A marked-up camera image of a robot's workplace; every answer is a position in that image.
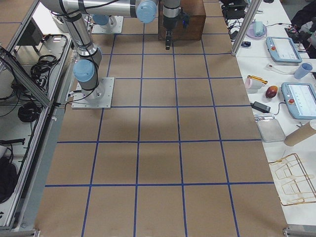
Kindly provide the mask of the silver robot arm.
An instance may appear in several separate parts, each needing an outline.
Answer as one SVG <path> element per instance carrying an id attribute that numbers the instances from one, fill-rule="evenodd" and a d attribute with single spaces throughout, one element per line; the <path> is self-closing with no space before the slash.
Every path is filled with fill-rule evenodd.
<path id="1" fill-rule="evenodd" d="M 88 101 L 104 95 L 98 76 L 102 53 L 92 42 L 83 15 L 127 16 L 147 24 L 154 20 L 158 7 L 157 0 L 43 0 L 41 3 L 62 17 L 77 47 L 80 60 L 73 73 Z"/>
<path id="2" fill-rule="evenodd" d="M 104 29 L 110 29 L 117 25 L 115 16 L 93 14 L 93 21 Z"/>

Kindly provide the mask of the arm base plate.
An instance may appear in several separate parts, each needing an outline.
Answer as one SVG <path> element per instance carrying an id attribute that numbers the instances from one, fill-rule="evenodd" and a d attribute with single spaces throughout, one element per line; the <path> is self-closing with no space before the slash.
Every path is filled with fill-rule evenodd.
<path id="1" fill-rule="evenodd" d="M 123 16 L 93 17 L 93 20 L 94 22 L 90 27 L 92 34 L 108 35 L 121 34 L 122 32 Z"/>
<path id="2" fill-rule="evenodd" d="M 72 109 L 110 109 L 112 105 L 115 78 L 99 78 L 98 87 L 89 94 L 88 91 L 76 93 Z"/>

